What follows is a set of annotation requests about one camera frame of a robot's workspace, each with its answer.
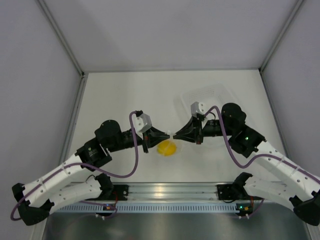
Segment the clear zip top bag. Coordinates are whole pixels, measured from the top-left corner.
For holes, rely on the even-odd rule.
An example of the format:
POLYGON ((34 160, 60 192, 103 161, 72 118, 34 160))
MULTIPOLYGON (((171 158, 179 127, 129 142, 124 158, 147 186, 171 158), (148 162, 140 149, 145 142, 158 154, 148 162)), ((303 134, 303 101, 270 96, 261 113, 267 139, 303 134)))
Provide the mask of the clear zip top bag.
POLYGON ((178 156, 184 149, 184 144, 177 139, 174 139, 174 133, 170 130, 165 132, 169 138, 161 141, 156 146, 157 155, 164 158, 172 158, 178 156))

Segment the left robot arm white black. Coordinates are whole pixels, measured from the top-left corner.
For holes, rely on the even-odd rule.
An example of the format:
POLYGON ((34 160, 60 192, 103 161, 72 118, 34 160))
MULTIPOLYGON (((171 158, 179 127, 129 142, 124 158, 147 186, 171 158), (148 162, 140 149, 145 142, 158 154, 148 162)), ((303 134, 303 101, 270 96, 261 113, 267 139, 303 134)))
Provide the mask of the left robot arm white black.
POLYGON ((147 116, 129 117, 130 129, 122 131, 115 120, 106 120, 86 142, 58 167, 30 183, 17 183, 12 193, 17 201, 10 218, 27 226, 42 222, 57 210, 73 203, 99 199, 113 194, 111 178, 126 179, 138 168, 139 150, 145 153, 170 135, 152 126, 147 116), (111 153, 133 148, 133 169, 127 174, 115 174, 102 167, 111 160, 111 153))

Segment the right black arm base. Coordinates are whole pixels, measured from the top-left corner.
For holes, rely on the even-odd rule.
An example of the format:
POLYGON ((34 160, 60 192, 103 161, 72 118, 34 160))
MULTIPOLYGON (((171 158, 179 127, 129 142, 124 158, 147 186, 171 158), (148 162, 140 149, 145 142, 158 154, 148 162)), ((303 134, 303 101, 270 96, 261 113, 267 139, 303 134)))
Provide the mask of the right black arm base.
POLYGON ((219 200, 232 203, 239 199, 239 191, 233 184, 218 184, 216 187, 219 200))

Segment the yellow fake lemon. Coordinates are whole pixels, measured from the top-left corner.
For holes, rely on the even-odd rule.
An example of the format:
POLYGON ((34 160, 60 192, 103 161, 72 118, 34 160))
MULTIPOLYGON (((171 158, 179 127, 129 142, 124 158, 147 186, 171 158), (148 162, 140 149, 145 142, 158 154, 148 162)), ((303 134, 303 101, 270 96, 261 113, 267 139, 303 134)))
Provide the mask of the yellow fake lemon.
POLYGON ((164 140, 157 145, 157 153, 164 157, 172 156, 177 151, 177 145, 172 140, 164 140))

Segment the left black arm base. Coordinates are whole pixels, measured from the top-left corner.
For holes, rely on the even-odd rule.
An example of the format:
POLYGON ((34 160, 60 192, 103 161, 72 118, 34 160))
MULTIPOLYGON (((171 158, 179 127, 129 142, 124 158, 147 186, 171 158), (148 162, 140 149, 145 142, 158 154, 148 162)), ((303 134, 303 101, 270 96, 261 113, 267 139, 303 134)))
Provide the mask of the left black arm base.
POLYGON ((127 201, 129 185, 116 184, 113 187, 107 187, 102 190, 98 197, 100 201, 127 201))

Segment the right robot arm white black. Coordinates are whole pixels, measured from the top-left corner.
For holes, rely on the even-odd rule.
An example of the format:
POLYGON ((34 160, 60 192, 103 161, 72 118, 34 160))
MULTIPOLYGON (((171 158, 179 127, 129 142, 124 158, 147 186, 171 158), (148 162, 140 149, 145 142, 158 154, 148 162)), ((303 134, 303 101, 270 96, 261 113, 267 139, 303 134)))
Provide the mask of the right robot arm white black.
POLYGON ((240 169, 258 164, 280 181, 270 182, 243 172, 232 184, 235 196, 272 201, 290 209, 305 223, 318 226, 320 178, 276 150, 262 134, 246 125, 246 117, 236 103, 206 109, 203 103, 195 102, 189 122, 173 137, 198 145, 204 138, 223 137, 231 159, 240 169))

